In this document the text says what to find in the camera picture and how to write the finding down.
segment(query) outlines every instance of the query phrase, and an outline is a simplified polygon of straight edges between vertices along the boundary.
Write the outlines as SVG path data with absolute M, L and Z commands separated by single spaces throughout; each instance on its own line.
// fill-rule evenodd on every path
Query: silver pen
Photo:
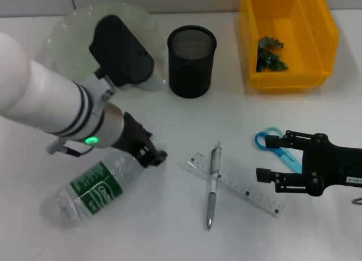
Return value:
M 220 147 L 220 142 L 218 142 L 217 147 L 211 152 L 210 175 L 212 176 L 212 178 L 210 180 L 208 209 L 206 212 L 206 227 L 208 230 L 211 229 L 211 226 L 214 221 L 217 181 L 218 178 L 220 178 L 219 175 L 220 161 L 221 161 L 221 147 Z

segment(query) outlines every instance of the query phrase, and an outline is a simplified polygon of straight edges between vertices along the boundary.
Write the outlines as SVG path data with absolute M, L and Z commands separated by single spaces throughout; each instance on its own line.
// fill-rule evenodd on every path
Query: yellow storage bin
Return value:
M 317 87 L 333 72 L 339 33 L 325 0 L 241 0 L 239 30 L 249 83 L 256 89 Z M 284 42 L 272 52 L 288 70 L 256 72 L 264 36 Z

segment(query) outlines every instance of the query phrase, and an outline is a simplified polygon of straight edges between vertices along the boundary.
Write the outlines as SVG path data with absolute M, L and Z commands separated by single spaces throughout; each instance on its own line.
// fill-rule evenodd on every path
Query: clear plastic bottle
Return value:
M 87 223 L 127 190 L 143 170 L 132 155 L 118 151 L 63 187 L 56 200 L 71 225 Z

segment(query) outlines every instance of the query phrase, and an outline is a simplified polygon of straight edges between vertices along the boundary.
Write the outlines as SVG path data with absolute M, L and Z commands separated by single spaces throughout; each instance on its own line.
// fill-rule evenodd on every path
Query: ruler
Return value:
M 187 164 L 188 169 L 198 176 L 202 175 L 206 179 L 210 176 L 208 160 L 204 155 L 195 153 L 187 159 Z M 218 179 L 218 183 L 221 186 L 230 190 L 232 193 L 247 202 L 261 208 L 272 216 L 276 218 L 280 217 L 285 206 L 284 202 L 276 199 L 268 193 L 263 192 L 255 185 L 252 185 L 244 179 L 241 180 L 236 177 L 232 177 L 232 175 L 225 170 L 220 169 L 220 175 L 221 177 Z

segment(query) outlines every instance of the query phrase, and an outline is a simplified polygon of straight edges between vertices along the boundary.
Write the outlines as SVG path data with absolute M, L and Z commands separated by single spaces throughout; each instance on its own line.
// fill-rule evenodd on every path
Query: white tabletop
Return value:
M 290 170 L 270 152 L 257 149 L 255 134 L 268 126 L 324 132 L 339 146 L 362 147 L 362 17 L 333 11 L 341 39 L 334 74 L 325 85 L 297 95 L 258 95 L 245 84 L 237 14 L 158 15 L 162 34 L 196 24 L 216 36 L 209 92 L 187 100 L 165 91 L 119 92 L 113 100 L 154 133 L 169 156 L 149 169 L 114 204 L 79 228 L 64 229 L 52 196 L 64 184 L 108 155 L 80 159 L 50 156 L 54 137 L 0 118 L 0 260 L 360 260 L 362 207 L 351 199 L 362 189 L 333 186 L 323 196 L 276 194 L 286 202 L 279 219 L 219 190 L 215 221 L 205 230 L 206 182 L 180 167 L 190 153 L 209 153 L 222 143 L 222 168 L 255 181 L 256 167 Z M 0 31 L 35 57 L 52 18 L 0 19 Z M 297 158 L 301 153 L 293 151 Z

